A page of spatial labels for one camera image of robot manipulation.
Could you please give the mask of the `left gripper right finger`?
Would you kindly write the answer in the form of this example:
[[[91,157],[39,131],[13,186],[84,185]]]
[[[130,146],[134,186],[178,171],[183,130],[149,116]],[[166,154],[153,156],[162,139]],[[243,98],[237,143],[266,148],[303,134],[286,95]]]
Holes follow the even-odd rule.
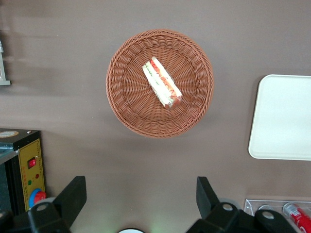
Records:
[[[239,210],[229,202],[221,202],[206,177],[198,177],[196,203],[201,215],[188,233],[232,233],[238,223]]]

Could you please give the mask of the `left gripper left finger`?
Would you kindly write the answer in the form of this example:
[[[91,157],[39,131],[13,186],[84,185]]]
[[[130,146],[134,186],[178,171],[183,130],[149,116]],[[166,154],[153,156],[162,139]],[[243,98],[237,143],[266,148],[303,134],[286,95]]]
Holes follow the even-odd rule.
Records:
[[[37,202],[28,212],[33,233],[70,233],[87,200],[86,178],[76,176],[52,201]]]

